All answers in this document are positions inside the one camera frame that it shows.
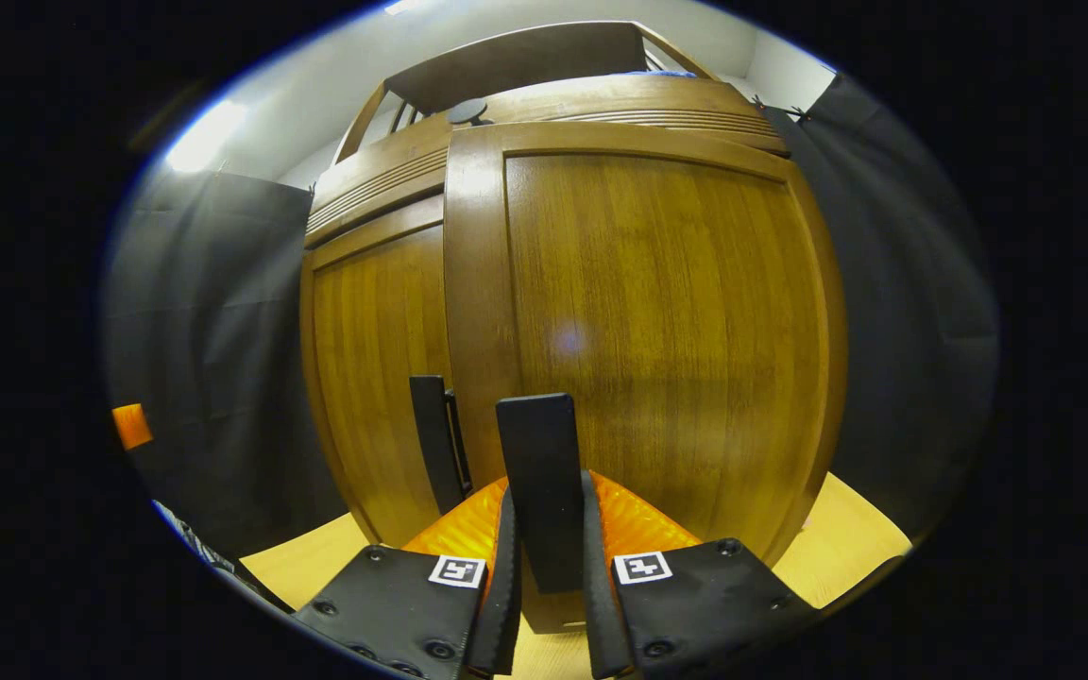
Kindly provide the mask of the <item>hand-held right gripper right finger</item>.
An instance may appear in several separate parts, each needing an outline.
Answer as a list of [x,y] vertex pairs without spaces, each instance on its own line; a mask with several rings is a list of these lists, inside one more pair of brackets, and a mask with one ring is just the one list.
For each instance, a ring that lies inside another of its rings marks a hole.
[[701,542],[584,470],[588,652],[596,679],[742,679],[819,610],[737,537]]

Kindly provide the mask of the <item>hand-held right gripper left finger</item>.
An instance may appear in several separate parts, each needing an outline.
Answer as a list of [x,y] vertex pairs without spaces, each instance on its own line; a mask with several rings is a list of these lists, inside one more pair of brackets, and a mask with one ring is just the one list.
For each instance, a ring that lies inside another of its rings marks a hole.
[[358,551],[295,620],[385,679],[492,679],[514,669],[519,616],[517,514],[500,478],[400,551]]

